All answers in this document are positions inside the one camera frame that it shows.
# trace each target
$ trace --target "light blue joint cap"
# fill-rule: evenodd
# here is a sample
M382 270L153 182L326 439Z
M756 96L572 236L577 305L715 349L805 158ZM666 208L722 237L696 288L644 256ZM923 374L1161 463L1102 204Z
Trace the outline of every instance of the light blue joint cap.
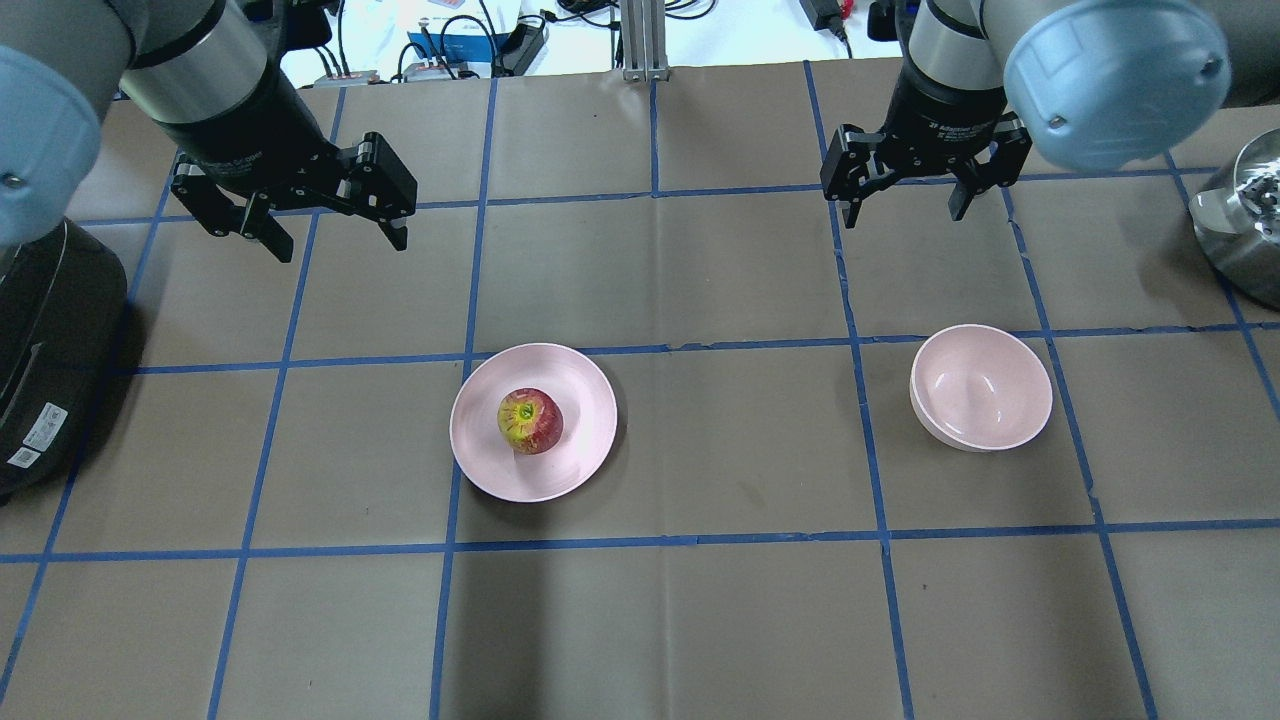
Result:
M1231 87L1226 36L1185 0L1084 0L1024 35L1005 61L1009 104L1041 154L1112 170L1196 132Z
M0 45L0 247L54 229L93 168L102 127L84 95L44 63Z

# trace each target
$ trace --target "black case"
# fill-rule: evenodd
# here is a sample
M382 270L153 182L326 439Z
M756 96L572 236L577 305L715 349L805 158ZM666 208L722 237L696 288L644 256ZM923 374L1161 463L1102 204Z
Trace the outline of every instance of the black case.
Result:
M79 445L125 291L120 260L70 220L0 251L0 501Z

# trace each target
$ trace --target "qr code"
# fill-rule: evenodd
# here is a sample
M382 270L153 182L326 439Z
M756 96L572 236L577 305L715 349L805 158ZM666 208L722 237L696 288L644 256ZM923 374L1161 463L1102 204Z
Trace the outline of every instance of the qr code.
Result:
M19 468L31 468L36 460L40 460L40 452L29 447L20 447L18 448L18 452L14 452L13 457L9 459L9 464Z

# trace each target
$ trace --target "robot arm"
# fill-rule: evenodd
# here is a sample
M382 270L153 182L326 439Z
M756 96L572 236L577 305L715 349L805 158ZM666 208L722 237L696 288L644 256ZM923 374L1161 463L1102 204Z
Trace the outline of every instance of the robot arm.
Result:
M207 232L239 233L288 261L293 241L269 211L324 206L374 220L406 247L412 174L379 133L332 145L234 0L15 0L0 15L12 118L0 136L0 245L58 224L119 86L178 143L172 188ZM72 50L65 37L82 41Z
M849 228L902 178L955 174L959 220L1016 182L1033 140L1064 168L1115 169L1224 104L1280 100L1276 0L923 0L910 29L914 4L884 6L904 44L887 118L874 133L841 126L820 173Z

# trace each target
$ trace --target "white floor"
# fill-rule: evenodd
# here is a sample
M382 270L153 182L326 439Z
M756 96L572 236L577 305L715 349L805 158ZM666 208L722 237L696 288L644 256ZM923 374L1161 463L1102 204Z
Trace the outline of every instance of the white floor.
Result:
M709 0L682 14L701 12ZM433 0L349 0L343 20L343 45L352 70L376 69L383 79L396 74L396 60L417 31L417 18L439 14L443 3ZM479 14L468 0L457 13ZM900 55L896 42L874 42L867 38L867 6L858 4L846 22L849 41L855 58L890 58ZM492 13L518 8L521 14L556 9L554 0L488 0ZM605 22L607 13L593 14ZM829 32L814 32L800 9L799 0L719 0L704 18L667 20L667 59L676 65L751 65L795 60L829 60L845 56L845 49ZM611 67L609 31L581 20L554 23L549 27L545 49L527 74L571 74L608 70ZM337 37L329 44L337 53ZM298 87L311 85L324 76L320 58L310 50L291 53L282 63L289 79Z

